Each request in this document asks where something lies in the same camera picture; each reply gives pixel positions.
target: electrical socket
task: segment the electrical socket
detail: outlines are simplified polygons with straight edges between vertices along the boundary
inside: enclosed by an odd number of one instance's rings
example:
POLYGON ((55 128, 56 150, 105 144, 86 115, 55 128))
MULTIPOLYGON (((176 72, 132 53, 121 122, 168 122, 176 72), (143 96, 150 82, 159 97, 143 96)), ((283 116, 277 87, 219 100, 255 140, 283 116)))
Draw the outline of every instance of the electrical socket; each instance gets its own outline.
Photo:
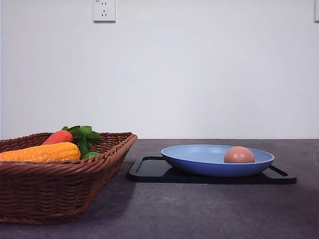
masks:
POLYGON ((115 22, 115 0, 92 0, 93 21, 115 22))

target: wicker basket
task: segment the wicker basket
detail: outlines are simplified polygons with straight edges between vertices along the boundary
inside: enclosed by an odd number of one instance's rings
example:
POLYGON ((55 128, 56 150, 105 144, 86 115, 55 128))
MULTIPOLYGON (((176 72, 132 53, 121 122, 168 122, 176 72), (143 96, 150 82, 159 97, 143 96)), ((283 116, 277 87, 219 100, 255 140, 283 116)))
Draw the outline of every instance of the wicker basket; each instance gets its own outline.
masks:
MULTIPOLYGON (((0 151, 41 145, 52 133, 0 141, 0 151)), ((76 220, 117 173, 137 136, 101 133, 102 153, 73 162, 0 162, 0 222, 60 224, 76 220)))

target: brown egg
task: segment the brown egg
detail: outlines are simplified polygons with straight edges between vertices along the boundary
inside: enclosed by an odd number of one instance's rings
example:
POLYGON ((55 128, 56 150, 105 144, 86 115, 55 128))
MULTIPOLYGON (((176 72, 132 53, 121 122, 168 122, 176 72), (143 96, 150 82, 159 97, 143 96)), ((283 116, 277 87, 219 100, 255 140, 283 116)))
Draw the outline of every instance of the brown egg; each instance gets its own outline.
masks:
POLYGON ((235 146, 230 148, 224 156, 225 163, 254 163, 255 156, 248 148, 235 146))

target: gray tabletop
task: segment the gray tabletop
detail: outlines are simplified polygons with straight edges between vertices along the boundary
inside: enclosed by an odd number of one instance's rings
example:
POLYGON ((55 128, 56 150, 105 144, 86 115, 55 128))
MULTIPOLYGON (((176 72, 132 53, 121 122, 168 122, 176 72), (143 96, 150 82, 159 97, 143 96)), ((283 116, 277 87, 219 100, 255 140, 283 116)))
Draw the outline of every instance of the gray tabletop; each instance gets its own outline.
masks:
POLYGON ((319 139, 138 140, 121 170, 77 221, 50 226, 0 223, 0 239, 318 239, 319 139), (137 183, 125 178, 143 156, 180 144, 225 144, 275 155, 290 185, 137 183))

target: black tray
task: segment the black tray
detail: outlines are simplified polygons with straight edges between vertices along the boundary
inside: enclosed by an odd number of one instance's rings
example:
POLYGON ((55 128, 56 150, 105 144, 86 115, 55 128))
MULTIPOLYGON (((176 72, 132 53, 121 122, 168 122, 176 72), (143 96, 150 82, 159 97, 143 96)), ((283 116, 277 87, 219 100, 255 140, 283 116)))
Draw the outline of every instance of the black tray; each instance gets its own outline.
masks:
POLYGON ((145 183, 219 183, 219 184, 294 184, 296 175, 277 165, 270 165, 262 173, 245 177, 210 177, 190 174, 171 167, 162 157, 136 160, 127 178, 145 183))

